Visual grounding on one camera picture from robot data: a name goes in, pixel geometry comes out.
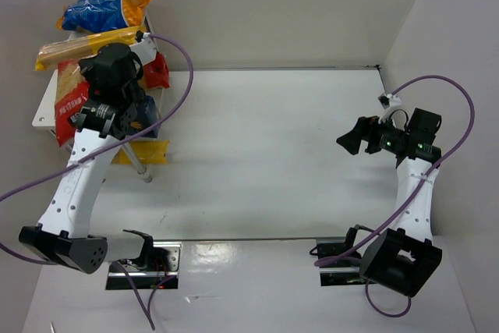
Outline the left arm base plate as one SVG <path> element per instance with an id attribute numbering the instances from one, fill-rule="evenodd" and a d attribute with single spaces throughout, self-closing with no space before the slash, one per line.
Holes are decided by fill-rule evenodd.
<path id="1" fill-rule="evenodd" d="M 105 288 L 130 290 L 131 278 L 137 289 L 177 289 L 182 244 L 178 241 L 153 239 L 135 234 L 113 238 L 104 260 L 108 265 Z"/>

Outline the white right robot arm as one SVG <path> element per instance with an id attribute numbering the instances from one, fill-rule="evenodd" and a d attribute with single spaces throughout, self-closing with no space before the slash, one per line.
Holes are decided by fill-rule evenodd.
<path id="1" fill-rule="evenodd" d="M 398 213 L 366 248 L 359 274 L 407 297 L 419 292 L 442 259 L 430 227 L 437 161 L 442 155 L 433 142 L 440 127 L 440 115 L 417 108 L 404 129 L 377 116 L 360 117 L 337 139 L 352 155 L 366 142 L 368 154 L 387 151 L 396 158 Z"/>

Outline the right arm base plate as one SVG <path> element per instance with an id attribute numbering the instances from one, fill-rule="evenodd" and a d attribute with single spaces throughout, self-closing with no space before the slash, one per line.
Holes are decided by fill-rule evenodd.
<path id="1" fill-rule="evenodd" d="M 355 225 L 346 232 L 343 237 L 321 238 L 316 240 L 316 245 L 309 251 L 309 255 L 318 260 L 325 257 L 336 257 L 346 250 L 352 248 L 356 243 L 359 232 L 372 232 L 371 228 L 364 225 Z M 359 266 L 362 254 L 357 250 L 327 267 L 320 267 L 320 285 L 325 286 L 347 286 L 364 285 L 365 280 L 359 275 Z"/>

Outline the red fusilli pasta bag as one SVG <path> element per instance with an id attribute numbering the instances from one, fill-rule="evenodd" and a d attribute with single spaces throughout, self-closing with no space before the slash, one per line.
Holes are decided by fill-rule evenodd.
<path id="1" fill-rule="evenodd" d="M 58 145 L 65 146 L 73 139 L 76 121 L 88 99 L 89 83 L 80 73 L 78 59 L 60 62 L 57 68 L 55 95 L 55 135 Z"/>

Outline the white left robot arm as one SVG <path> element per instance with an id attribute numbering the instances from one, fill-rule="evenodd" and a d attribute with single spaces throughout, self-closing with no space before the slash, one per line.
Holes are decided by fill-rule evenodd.
<path id="1" fill-rule="evenodd" d="M 139 85 L 143 65 L 127 44 L 107 44 L 95 56 L 79 60 L 78 66 L 90 87 L 76 117 L 71 170 L 64 173 L 38 223 L 21 229 L 19 241 L 42 260 L 86 274 L 115 260 L 142 267 L 152 247 L 151 236 L 130 230 L 128 238 L 113 244 L 90 234 L 90 218 L 117 153 L 105 148 L 132 135 L 156 137 L 152 125 L 159 113 Z"/>

